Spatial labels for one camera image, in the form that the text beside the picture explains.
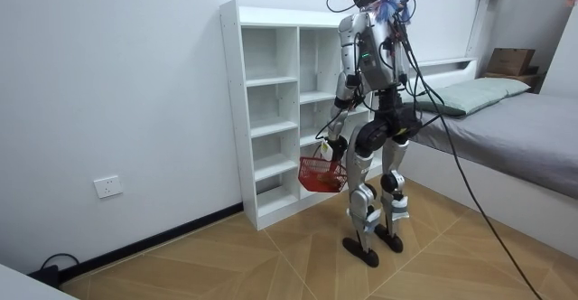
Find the red basket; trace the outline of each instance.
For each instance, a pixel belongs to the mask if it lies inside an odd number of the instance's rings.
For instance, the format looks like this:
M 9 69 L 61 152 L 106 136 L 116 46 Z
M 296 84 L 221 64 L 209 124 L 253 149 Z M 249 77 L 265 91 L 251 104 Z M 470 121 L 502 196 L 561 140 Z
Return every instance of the red basket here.
M 299 167 L 299 182 L 309 192 L 340 192 L 347 173 L 339 161 L 302 157 Z

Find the wall outlet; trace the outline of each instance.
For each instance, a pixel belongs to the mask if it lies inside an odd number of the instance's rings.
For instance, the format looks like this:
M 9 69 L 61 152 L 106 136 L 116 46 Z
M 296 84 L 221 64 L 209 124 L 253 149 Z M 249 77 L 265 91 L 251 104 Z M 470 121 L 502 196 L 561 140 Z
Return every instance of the wall outlet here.
M 105 198 L 123 192 L 123 186 L 120 184 L 118 176 L 94 181 L 94 186 L 97 188 L 99 198 Z

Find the pillow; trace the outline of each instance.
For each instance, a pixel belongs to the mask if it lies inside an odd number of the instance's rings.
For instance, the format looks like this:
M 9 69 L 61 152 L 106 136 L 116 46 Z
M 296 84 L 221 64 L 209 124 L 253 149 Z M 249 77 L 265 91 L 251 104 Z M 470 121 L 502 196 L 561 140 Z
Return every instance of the pillow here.
M 437 94 L 445 102 L 445 107 L 434 94 L 432 96 L 444 115 L 464 117 L 528 89 L 530 87 L 527 84 L 517 80 L 484 78 L 436 89 Z M 435 106 L 427 95 L 417 97 L 417 102 L 421 109 L 435 113 Z

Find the herringbone floor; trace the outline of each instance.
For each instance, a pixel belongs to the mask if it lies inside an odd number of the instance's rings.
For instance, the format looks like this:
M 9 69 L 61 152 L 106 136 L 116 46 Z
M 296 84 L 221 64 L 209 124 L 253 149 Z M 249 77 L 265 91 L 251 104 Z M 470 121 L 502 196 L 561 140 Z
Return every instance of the herringbone floor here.
M 354 237 L 346 194 L 255 231 L 243 214 L 78 278 L 80 299 L 532 299 L 482 217 L 408 182 L 402 254 L 374 236 L 378 268 L 340 245 Z M 497 228 L 545 299 L 578 298 L 578 260 L 509 227 Z

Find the white shelving unit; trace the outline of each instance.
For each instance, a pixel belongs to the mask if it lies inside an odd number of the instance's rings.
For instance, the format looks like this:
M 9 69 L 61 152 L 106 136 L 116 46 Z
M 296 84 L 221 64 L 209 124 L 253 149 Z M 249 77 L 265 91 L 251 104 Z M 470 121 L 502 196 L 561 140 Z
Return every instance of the white shelving unit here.
M 331 115 L 344 16 L 237 1 L 220 7 L 243 205 L 258 230 L 334 195 L 306 191 L 297 176 L 299 157 L 313 155 Z M 365 107 L 350 112 L 345 137 L 369 115 Z

